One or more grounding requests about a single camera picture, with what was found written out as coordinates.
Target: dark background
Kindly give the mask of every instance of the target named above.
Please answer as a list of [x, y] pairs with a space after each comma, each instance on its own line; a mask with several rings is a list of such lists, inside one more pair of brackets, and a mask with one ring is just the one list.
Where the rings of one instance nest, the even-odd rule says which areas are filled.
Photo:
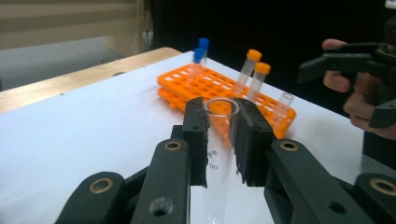
[[185, 52], [199, 37], [210, 40], [208, 57], [240, 71], [249, 49], [272, 66], [266, 83], [346, 116], [349, 93], [326, 88], [317, 78], [297, 83], [300, 63], [319, 57], [321, 42], [380, 42], [384, 22], [396, 10], [385, 0], [152, 0], [153, 47]]

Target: human hand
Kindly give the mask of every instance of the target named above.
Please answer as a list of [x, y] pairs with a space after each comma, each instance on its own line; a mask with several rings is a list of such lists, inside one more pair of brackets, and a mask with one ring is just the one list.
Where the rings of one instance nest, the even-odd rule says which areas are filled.
[[[345, 44], [346, 42], [341, 40], [326, 39], [322, 42], [322, 47], [324, 49], [339, 48]], [[370, 117], [375, 110], [373, 102], [380, 82], [379, 78], [368, 73], [358, 73], [353, 86], [354, 91], [344, 103], [343, 108], [349, 114], [350, 121], [354, 126], [367, 133], [376, 133], [381, 137], [396, 140], [396, 124], [384, 129], [369, 127]], [[341, 76], [340, 71], [326, 71], [323, 84], [334, 91], [340, 92], [347, 92], [351, 87], [350, 81]]]

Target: test tube rack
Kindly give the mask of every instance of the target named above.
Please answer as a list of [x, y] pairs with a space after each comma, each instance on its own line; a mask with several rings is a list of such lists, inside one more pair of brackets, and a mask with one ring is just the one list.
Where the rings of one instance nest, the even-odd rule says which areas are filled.
[[[190, 65], [187, 64], [157, 77], [157, 82], [161, 86], [158, 94], [168, 102], [171, 108], [184, 112], [186, 103], [196, 97], [203, 97], [204, 102], [214, 97], [247, 98], [249, 87], [245, 86], [241, 95], [236, 96], [233, 92], [235, 80], [209, 68], [204, 68], [200, 76], [190, 80], [188, 79], [189, 68]], [[262, 93], [257, 97], [256, 106], [267, 120], [271, 118], [276, 104], [277, 100]], [[295, 116], [295, 110], [289, 107], [282, 121], [273, 127], [277, 138], [284, 137]]]

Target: glass test tube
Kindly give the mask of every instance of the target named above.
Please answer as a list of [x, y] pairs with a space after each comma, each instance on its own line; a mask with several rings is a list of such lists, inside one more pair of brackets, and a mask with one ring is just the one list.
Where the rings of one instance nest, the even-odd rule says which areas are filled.
[[282, 93], [270, 117], [270, 124], [273, 129], [276, 129], [277, 126], [286, 117], [286, 113], [288, 112], [291, 102], [293, 102], [293, 100], [294, 97], [290, 93]]
[[209, 39], [207, 38], [199, 38], [198, 39], [198, 48], [204, 50], [204, 56], [202, 58], [201, 65], [204, 69], [206, 69], [207, 66], [207, 51], [209, 49]]
[[190, 84], [203, 73], [203, 68], [201, 65], [202, 57], [204, 57], [204, 51], [202, 49], [194, 49], [194, 55], [192, 56], [192, 62], [190, 64], [186, 84]]
[[205, 103], [210, 120], [206, 166], [207, 189], [204, 189], [202, 223], [220, 224], [224, 213], [233, 164], [233, 147], [239, 116], [239, 105], [228, 98], [213, 98]]
[[247, 99], [253, 103], [256, 103], [257, 96], [262, 88], [265, 78], [270, 73], [271, 66], [268, 63], [256, 63], [254, 67], [253, 80], [249, 88]]
[[250, 49], [247, 52], [247, 59], [245, 60], [245, 63], [241, 69], [241, 73], [239, 74], [238, 80], [236, 81], [234, 87], [233, 92], [236, 94], [236, 96], [240, 96], [242, 94], [245, 84], [253, 72], [256, 62], [258, 62], [261, 58], [262, 54], [255, 49]]

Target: blue cap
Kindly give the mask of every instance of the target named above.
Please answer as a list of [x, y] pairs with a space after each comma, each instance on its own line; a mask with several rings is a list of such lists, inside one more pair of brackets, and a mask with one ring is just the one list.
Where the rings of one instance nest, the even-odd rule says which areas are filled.
[[205, 51], [203, 49], [194, 49], [194, 58], [193, 61], [195, 63], [199, 63], [202, 59], [202, 57], [204, 57]]
[[209, 48], [209, 40], [206, 38], [198, 39], [198, 48], [207, 50]]

